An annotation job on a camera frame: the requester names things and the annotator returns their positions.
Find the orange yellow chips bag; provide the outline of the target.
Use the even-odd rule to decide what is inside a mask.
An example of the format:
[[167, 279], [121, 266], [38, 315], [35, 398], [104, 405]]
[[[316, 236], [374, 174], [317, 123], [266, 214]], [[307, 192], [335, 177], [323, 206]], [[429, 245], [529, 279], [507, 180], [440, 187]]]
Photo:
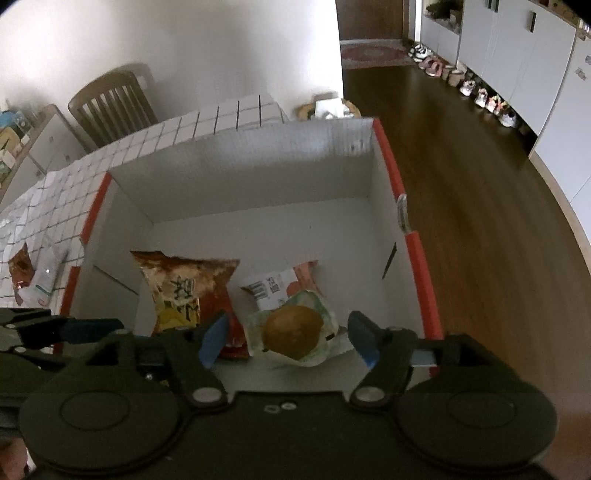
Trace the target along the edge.
[[242, 324], [235, 315], [228, 282], [238, 259], [190, 259], [161, 251], [133, 251], [152, 299], [155, 320], [147, 334], [204, 326], [218, 312], [228, 313], [228, 333], [222, 342], [224, 360], [243, 360], [249, 348]]

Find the white plastic snack bag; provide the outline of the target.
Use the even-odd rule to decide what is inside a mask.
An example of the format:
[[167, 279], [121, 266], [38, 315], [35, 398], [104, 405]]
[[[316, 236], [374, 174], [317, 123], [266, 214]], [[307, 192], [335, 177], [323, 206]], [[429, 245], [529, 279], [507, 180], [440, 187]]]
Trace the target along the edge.
[[66, 256], [65, 247], [50, 245], [41, 249], [31, 283], [19, 291], [25, 307], [49, 306], [61, 264]]

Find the brown bun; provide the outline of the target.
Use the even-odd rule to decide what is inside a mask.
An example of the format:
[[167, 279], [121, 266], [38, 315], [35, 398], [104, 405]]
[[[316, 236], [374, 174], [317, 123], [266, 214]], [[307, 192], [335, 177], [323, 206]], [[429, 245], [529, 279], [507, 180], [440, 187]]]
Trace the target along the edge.
[[242, 320], [249, 355], [269, 368], [311, 368], [353, 350], [325, 298], [302, 290], [276, 310]]

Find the brown snack packet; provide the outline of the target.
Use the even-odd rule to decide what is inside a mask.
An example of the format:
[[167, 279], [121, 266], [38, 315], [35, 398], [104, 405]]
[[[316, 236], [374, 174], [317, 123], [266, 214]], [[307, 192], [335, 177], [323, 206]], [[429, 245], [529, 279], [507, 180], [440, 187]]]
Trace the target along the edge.
[[20, 290], [30, 285], [35, 273], [26, 243], [9, 260], [8, 266], [15, 300], [18, 305], [21, 305], [23, 299], [20, 296]]

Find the white pink snack packet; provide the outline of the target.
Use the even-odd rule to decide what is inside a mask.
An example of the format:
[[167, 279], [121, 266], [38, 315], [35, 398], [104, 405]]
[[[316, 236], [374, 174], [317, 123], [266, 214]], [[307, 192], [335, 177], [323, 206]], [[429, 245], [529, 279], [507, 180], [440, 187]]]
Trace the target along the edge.
[[315, 282], [317, 266], [318, 260], [312, 260], [283, 271], [253, 274], [243, 279], [239, 288], [256, 299], [259, 310], [276, 310], [298, 292], [310, 290], [322, 294]]

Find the red white cardboard box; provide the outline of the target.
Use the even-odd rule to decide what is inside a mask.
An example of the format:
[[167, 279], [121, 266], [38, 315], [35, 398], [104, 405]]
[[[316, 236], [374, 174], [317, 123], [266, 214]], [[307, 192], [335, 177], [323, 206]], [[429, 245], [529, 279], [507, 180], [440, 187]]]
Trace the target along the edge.
[[290, 122], [173, 145], [107, 172], [64, 299], [76, 318], [116, 318], [148, 335], [155, 311], [131, 253], [238, 259], [228, 293], [257, 273], [318, 260], [315, 282], [339, 323], [359, 310], [383, 327], [439, 335], [437, 303], [405, 190], [370, 118]]

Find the wooden sideboard with clutter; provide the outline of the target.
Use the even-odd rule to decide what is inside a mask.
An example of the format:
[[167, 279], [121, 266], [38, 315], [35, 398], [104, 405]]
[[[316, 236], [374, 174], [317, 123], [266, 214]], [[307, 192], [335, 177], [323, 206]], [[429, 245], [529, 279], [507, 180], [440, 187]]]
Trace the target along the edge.
[[30, 141], [16, 157], [12, 170], [1, 186], [1, 210], [42, 180], [86, 155], [86, 149], [59, 109], [50, 104], [40, 113], [40, 123], [29, 134]]

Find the brown wooden chair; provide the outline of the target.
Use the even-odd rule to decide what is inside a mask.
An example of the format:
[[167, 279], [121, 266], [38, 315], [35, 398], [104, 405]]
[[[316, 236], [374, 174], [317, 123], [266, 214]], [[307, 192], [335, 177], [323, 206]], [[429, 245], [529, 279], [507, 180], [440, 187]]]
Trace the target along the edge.
[[68, 111], [95, 149], [107, 146], [158, 122], [147, 96], [152, 80], [143, 63], [113, 68], [76, 92]]

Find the row of shoes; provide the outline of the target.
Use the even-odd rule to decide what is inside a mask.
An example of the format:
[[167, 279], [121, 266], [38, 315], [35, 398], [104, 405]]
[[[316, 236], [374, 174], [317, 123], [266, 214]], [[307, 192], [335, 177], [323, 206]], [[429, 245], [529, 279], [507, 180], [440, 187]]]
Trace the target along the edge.
[[458, 68], [445, 62], [433, 50], [422, 43], [413, 44], [407, 55], [427, 76], [439, 78], [448, 86], [455, 88], [466, 99], [492, 114], [505, 128], [517, 129], [520, 117], [509, 103], [471, 70]]

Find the red patterned rug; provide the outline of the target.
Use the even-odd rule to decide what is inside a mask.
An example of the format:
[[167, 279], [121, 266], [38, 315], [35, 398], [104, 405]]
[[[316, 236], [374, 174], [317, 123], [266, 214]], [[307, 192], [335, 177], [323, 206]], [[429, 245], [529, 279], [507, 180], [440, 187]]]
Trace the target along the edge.
[[342, 69], [414, 66], [408, 49], [409, 45], [400, 39], [342, 40]]

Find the white cabinet wall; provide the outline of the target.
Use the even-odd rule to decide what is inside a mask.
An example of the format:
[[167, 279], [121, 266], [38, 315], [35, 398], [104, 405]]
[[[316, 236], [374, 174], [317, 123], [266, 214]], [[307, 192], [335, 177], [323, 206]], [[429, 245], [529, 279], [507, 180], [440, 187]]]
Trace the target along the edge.
[[590, 41], [537, 1], [465, 1], [458, 60], [535, 132], [535, 153], [590, 224]]

